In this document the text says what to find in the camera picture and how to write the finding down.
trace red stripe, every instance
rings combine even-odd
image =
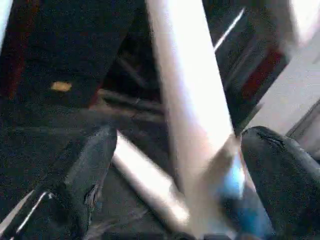
[[[268,55],[262,60],[243,85],[241,94],[244,100],[248,100],[255,95],[282,57],[283,55],[274,49],[269,51]]]

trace white pole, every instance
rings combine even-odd
[[[197,238],[208,233],[232,237],[218,189],[226,175],[230,177],[230,169],[237,169],[233,157],[239,149],[232,148],[237,144],[202,1],[146,0],[146,4],[191,231]]]
[[[6,35],[6,28],[8,24],[9,15],[11,12],[13,0],[1,0],[0,1],[0,53],[2,44]]]

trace metal bar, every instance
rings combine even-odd
[[[0,52],[6,35],[7,24],[13,0],[0,1]]]
[[[169,228],[189,232],[189,210],[173,179],[120,132],[113,164]]]
[[[219,189],[241,195],[244,174],[200,0],[146,0],[172,146],[190,210],[193,235],[235,231],[219,204]],[[235,184],[227,176],[235,176]]]

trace white metal tube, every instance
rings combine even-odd
[[[189,232],[189,210],[168,174],[118,132],[113,164],[173,231]]]
[[[11,12],[13,0],[1,0],[0,1],[0,53],[2,44],[6,35],[6,28],[8,24],[9,15]]]
[[[230,236],[233,230],[222,215],[216,190],[233,158],[217,159],[217,153],[234,131],[202,1],[146,3],[192,233]]]

